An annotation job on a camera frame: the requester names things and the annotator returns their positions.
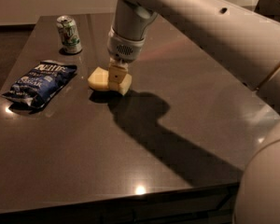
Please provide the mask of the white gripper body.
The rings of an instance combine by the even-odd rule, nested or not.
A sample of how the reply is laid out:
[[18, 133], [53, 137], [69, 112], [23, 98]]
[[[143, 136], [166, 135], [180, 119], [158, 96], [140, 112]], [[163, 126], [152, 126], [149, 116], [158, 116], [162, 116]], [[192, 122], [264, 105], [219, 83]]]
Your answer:
[[123, 38], [111, 28], [108, 33], [107, 50], [112, 59], [132, 63], [141, 53], [144, 42], [144, 39], [134, 41]]

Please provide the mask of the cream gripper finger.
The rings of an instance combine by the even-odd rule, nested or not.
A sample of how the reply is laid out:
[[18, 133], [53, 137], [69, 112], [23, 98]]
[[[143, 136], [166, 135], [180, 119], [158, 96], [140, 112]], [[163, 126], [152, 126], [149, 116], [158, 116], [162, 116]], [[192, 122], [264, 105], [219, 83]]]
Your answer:
[[126, 63], [110, 63], [108, 67], [108, 88], [111, 91], [129, 89], [128, 66]]

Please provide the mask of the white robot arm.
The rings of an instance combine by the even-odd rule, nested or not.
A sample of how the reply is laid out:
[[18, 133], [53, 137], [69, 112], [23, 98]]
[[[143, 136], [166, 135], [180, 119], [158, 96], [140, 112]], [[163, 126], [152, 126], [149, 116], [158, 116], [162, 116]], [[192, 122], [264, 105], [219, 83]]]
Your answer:
[[[119, 0], [108, 49], [141, 46], [134, 9], [160, 14], [280, 114], [280, 23], [224, 0]], [[232, 224], [280, 224], [280, 120], [245, 168]]]

